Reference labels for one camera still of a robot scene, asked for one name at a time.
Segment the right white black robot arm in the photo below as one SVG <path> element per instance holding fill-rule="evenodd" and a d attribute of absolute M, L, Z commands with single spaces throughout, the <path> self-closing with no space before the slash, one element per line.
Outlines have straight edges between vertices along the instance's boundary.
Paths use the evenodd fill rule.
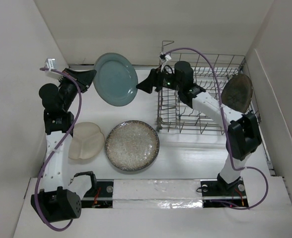
<path fill-rule="evenodd" d="M 228 156 L 217 176 L 217 191 L 228 195 L 241 177 L 250 154 L 262 143 L 257 119 L 252 113 L 241 113 L 221 104 L 203 87 L 194 82 L 193 69 L 186 61 L 174 65 L 172 73 L 153 68 L 136 88 L 146 93 L 163 88 L 175 90 L 182 103 L 201 112 L 222 126 L 226 135 Z"/>

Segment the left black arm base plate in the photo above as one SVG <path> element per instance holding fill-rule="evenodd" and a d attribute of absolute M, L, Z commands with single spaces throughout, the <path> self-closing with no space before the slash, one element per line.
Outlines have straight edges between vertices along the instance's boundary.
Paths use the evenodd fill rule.
<path fill-rule="evenodd" d="M 81 200 L 82 208 L 112 208 L 113 180 L 98 180 L 97 189 L 89 190 Z"/>

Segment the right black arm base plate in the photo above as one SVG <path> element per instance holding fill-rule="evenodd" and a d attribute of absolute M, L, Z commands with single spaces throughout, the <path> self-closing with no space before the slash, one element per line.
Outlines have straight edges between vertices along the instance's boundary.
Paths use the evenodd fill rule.
<path fill-rule="evenodd" d="M 204 208 L 249 207 L 243 180 L 228 190 L 222 190 L 216 179 L 201 180 L 196 191 L 202 195 Z"/>

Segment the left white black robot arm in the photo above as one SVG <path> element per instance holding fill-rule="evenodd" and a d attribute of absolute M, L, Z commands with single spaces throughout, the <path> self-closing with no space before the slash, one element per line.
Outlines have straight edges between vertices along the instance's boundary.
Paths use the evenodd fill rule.
<path fill-rule="evenodd" d="M 92 171 L 69 175 L 67 162 L 73 138 L 73 128 L 79 112 L 73 115 L 69 108 L 76 96 L 81 97 L 91 86 L 95 70 L 63 71 L 43 68 L 58 77 L 59 85 L 47 83 L 39 89 L 44 107 L 44 125 L 47 158 L 37 177 L 31 205 L 44 224 L 52 230 L 54 222 L 72 223 L 81 215 L 82 199 L 100 192 Z"/>

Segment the brown glazed round plate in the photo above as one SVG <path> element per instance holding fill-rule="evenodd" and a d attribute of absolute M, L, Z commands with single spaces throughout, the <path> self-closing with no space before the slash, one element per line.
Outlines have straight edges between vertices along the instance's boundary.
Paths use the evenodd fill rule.
<path fill-rule="evenodd" d="M 251 79 L 246 74 L 234 75 L 225 85 L 222 93 L 222 103 L 229 108 L 246 113 L 253 94 Z"/>

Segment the blue-grey round plate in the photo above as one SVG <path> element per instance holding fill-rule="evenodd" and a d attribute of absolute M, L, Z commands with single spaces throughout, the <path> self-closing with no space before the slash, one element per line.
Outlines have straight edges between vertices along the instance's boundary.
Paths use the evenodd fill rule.
<path fill-rule="evenodd" d="M 132 64 L 121 54 L 105 53 L 95 62 L 97 74 L 93 84 L 98 95 L 108 104 L 123 107 L 137 94 L 138 76 Z"/>

